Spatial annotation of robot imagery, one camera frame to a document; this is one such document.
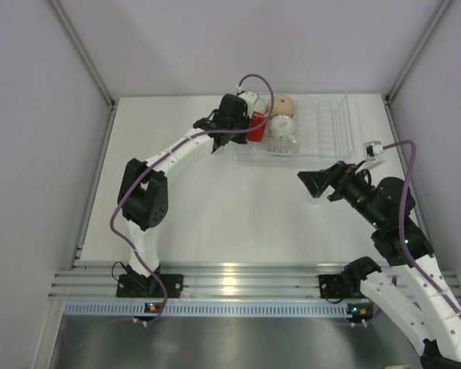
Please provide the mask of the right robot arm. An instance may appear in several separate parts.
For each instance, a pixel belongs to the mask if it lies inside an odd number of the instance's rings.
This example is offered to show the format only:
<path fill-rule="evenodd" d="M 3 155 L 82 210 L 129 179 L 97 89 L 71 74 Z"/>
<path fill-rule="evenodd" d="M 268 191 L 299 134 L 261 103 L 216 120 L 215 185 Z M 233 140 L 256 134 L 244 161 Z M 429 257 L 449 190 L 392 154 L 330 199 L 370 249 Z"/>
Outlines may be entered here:
<path fill-rule="evenodd" d="M 369 257 L 347 264 L 346 292 L 369 298 L 403 332 L 424 368 L 461 368 L 461 306 L 439 269 L 432 245 L 411 219 L 415 201 L 404 180 L 372 185 L 368 170 L 338 161 L 297 177 L 313 198 L 328 188 L 329 201 L 344 200 L 374 228 L 373 245 L 414 296 L 401 293 Z"/>

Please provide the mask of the beige ceramic mug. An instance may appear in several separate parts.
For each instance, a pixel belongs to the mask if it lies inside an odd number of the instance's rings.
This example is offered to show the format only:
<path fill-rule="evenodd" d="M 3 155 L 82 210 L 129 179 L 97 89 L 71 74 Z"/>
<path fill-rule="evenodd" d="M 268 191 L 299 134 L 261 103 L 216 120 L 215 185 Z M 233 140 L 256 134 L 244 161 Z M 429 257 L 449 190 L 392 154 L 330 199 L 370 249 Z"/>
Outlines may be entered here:
<path fill-rule="evenodd" d="M 268 111 L 272 116 L 284 115 L 292 118 L 295 110 L 294 101 L 287 95 L 275 95 L 268 104 Z"/>

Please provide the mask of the clear glass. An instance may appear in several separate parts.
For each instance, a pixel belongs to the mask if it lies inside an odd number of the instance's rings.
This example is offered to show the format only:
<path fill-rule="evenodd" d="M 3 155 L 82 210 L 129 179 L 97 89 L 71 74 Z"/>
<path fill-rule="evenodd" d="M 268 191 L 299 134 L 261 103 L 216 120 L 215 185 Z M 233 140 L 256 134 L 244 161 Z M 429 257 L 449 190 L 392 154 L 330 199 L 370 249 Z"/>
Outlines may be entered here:
<path fill-rule="evenodd" d="M 313 197 L 312 195 L 308 194 L 307 195 L 307 200 L 311 204 L 320 204 L 326 200 L 325 196 L 320 196 L 318 198 Z"/>

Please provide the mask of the red mug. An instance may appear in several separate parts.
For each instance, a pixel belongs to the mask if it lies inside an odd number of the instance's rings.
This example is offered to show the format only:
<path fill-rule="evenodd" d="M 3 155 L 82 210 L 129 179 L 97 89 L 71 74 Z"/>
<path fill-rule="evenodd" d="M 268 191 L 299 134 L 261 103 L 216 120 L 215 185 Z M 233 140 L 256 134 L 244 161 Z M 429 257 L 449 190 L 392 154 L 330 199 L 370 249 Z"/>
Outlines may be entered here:
<path fill-rule="evenodd" d="M 250 142 L 261 142 L 266 129 L 267 116 L 259 111 L 254 111 L 250 120 L 250 131 L 247 133 L 247 140 Z"/>

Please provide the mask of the floral mug orange inside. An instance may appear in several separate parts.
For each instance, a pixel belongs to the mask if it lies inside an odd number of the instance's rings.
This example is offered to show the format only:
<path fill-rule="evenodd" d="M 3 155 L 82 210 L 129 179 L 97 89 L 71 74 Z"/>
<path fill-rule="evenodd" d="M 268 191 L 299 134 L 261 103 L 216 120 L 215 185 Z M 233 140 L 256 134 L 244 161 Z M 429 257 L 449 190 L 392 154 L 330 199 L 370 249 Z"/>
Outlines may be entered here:
<path fill-rule="evenodd" d="M 297 124 L 288 116 L 277 115 L 269 122 L 267 149 L 274 153 L 295 154 L 300 144 L 297 138 Z"/>

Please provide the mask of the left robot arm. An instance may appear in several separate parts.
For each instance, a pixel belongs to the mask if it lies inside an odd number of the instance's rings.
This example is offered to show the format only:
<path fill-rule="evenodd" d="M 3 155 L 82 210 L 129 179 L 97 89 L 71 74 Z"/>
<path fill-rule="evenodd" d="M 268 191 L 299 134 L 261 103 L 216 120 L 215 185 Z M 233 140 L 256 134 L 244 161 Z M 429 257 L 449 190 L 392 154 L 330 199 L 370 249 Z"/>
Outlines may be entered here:
<path fill-rule="evenodd" d="M 217 108 L 173 145 L 151 158 L 133 158 L 126 164 L 110 227 L 119 214 L 126 221 L 127 236 L 113 232 L 131 249 L 127 274 L 134 277 L 133 287 L 141 295 L 150 297 L 160 286 L 157 232 L 168 213 L 169 182 L 228 143 L 245 144 L 257 100 L 258 94 L 250 91 L 226 94 Z"/>

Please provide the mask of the white speckled mug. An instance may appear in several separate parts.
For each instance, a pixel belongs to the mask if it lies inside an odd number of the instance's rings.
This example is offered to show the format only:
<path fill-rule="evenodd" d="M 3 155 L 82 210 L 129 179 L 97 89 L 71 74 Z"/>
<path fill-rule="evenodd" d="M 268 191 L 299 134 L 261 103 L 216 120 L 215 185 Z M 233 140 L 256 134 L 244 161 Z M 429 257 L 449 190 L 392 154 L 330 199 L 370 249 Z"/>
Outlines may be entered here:
<path fill-rule="evenodd" d="M 254 110 L 266 115 L 268 113 L 267 101 L 262 98 L 258 98 L 254 103 Z"/>

